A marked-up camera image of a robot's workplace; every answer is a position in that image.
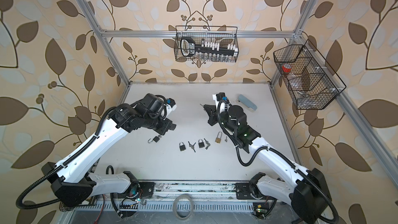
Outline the brass padlock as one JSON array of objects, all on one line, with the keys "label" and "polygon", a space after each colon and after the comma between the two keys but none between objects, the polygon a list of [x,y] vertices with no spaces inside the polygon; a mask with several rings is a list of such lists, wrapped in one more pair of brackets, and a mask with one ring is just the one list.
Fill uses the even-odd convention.
[{"label": "brass padlock", "polygon": [[222,140],[222,132],[219,131],[217,136],[216,136],[215,143],[220,144],[221,140]]}]

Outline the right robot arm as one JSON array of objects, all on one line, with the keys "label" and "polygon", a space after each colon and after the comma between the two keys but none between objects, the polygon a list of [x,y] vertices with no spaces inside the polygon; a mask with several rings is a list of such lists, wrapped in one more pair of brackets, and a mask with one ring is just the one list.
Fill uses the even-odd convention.
[{"label": "right robot arm", "polygon": [[239,105],[232,105],[224,93],[214,94],[214,105],[203,106],[210,125],[218,125],[232,141],[239,163],[248,167],[260,159],[281,177],[273,179],[257,173],[249,181],[253,198],[269,196],[290,205],[299,219],[314,224],[321,220],[336,224],[340,217],[322,172],[292,161],[268,143],[247,123],[247,116]]}]

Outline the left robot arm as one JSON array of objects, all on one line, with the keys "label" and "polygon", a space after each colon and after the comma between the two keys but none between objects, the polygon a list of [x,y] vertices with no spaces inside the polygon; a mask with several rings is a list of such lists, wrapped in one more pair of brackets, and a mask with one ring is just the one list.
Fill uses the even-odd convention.
[{"label": "left robot arm", "polygon": [[[43,177],[30,185],[16,200],[19,209],[35,209],[57,202],[76,207],[96,195],[127,194],[138,183],[134,175],[98,175],[90,170],[114,144],[139,128],[164,135],[174,130],[176,124],[167,116],[176,109],[171,98],[148,93],[133,104],[123,103],[109,108],[100,119],[96,131],[77,149],[57,163],[48,162],[42,168]],[[48,181],[56,199],[38,204],[25,204],[23,199],[41,183]]]}]

